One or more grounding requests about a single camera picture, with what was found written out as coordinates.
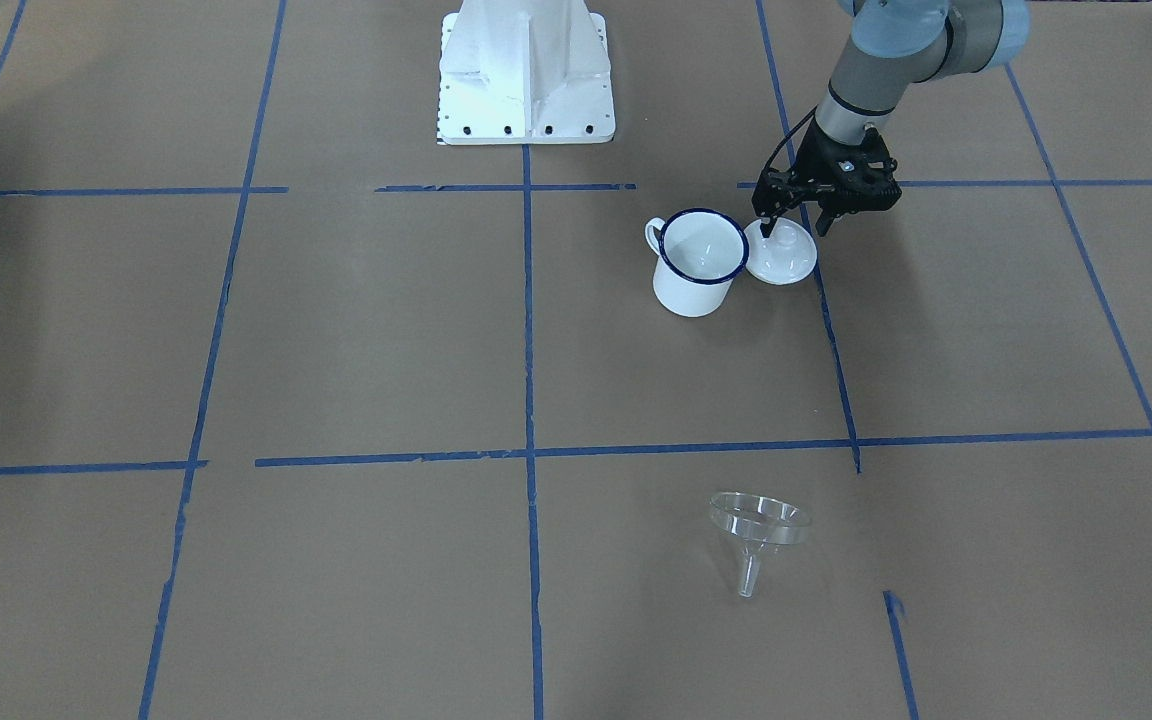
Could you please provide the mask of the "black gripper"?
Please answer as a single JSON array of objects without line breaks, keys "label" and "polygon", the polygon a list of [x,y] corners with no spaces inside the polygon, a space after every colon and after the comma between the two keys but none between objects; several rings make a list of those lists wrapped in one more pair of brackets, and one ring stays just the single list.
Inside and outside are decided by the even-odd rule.
[{"label": "black gripper", "polygon": [[[790,168],[774,168],[773,160],[790,145],[801,128],[806,132]],[[826,237],[832,225],[842,217],[893,209],[902,197],[902,188],[895,179],[897,168],[896,159],[892,158],[876,127],[863,126],[861,143],[849,145],[833,141],[813,115],[805,115],[778,143],[756,179],[751,209],[758,219],[761,238],[770,238],[778,219],[805,202],[819,206],[819,217],[814,219],[818,238]]]}]

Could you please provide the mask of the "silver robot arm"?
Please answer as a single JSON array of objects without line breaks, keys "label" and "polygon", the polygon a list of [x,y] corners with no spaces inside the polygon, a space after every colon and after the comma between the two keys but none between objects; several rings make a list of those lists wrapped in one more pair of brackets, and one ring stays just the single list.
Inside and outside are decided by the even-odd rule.
[{"label": "silver robot arm", "polygon": [[841,217],[902,197],[882,127],[919,83],[1010,63],[1030,33],[1024,1],[846,1],[851,26],[826,94],[778,143],[755,184],[756,229],[814,202],[823,236]]}]

